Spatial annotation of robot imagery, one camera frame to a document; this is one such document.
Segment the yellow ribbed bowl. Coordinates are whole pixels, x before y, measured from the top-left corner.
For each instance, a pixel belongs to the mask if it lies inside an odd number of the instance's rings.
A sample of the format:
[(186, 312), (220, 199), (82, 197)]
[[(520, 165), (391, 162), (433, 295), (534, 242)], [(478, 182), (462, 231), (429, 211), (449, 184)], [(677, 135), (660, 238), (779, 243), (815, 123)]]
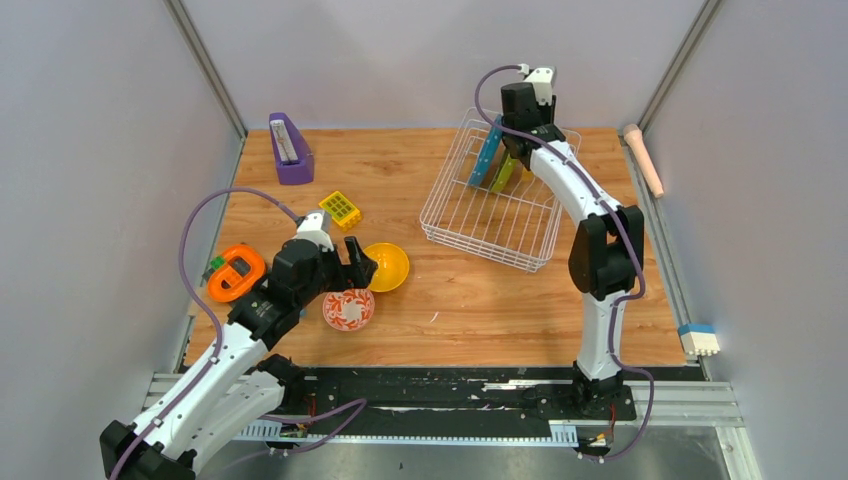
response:
[(400, 287), (410, 272), (410, 261), (406, 252), (398, 245), (381, 242), (369, 245), (365, 254), (377, 263), (369, 289), (377, 293), (386, 293)]

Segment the blue dotted plate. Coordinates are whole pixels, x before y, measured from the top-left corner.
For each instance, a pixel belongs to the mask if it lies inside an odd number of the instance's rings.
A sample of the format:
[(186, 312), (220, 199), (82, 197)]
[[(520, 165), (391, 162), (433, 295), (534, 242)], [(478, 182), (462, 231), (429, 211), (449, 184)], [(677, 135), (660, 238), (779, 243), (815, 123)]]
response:
[(486, 174), (488, 173), (495, 154), (501, 144), (503, 132), (499, 129), (502, 124), (502, 116), (497, 115), (494, 119), (495, 125), (490, 128), (485, 141), (477, 155), (474, 168), (468, 179), (468, 185), (472, 187), (480, 187)]

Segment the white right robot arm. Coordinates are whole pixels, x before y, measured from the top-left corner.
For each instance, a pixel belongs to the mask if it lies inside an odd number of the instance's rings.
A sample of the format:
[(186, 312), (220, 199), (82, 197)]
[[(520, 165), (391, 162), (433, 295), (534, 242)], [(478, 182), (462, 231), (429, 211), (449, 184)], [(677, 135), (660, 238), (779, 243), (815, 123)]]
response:
[(644, 215), (589, 175), (532, 84), (507, 84), (500, 95), (506, 149), (543, 181), (576, 227), (568, 269), (583, 296), (584, 320), (571, 403), (580, 415), (596, 417), (623, 394), (621, 318), (632, 289), (644, 285)]

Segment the white orange patterned bowl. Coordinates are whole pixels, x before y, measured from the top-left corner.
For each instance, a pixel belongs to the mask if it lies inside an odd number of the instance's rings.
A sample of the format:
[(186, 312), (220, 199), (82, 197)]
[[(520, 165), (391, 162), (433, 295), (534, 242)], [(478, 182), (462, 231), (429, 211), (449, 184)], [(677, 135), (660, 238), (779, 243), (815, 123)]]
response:
[(325, 322), (335, 330), (353, 332), (364, 328), (373, 317), (376, 301), (368, 289), (328, 293), (322, 303)]

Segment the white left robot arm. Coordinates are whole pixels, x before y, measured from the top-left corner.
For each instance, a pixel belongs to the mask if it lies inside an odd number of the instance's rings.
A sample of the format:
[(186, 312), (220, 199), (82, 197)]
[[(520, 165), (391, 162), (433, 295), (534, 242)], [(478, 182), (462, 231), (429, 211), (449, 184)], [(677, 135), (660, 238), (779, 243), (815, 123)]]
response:
[(306, 400), (301, 372), (271, 349), (328, 292), (369, 286), (378, 269), (348, 236), (349, 261), (306, 238), (286, 241), (271, 266), (232, 305), (202, 357), (152, 407), (129, 424), (112, 421), (99, 443), (109, 479), (194, 479), (248, 424)]

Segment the white wire dish rack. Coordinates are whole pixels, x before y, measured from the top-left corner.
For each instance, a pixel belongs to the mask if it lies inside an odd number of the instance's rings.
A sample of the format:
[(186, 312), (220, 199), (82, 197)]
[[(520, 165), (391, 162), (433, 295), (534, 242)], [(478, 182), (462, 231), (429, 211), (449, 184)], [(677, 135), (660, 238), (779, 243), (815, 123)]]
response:
[(481, 186), (468, 185), (490, 128), (475, 108), (466, 111), (419, 221), (434, 243), (533, 273), (553, 257), (564, 208), (519, 160), (503, 191), (489, 191), (502, 142)]

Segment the green dotted plate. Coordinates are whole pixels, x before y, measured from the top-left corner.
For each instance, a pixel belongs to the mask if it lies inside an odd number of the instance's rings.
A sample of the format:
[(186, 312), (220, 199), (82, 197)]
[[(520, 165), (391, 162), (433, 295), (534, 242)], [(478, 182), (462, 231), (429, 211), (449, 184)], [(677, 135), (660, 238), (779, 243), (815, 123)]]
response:
[(497, 165), (496, 173), (490, 183), (491, 193), (501, 193), (509, 182), (518, 161), (507, 150), (504, 150)]

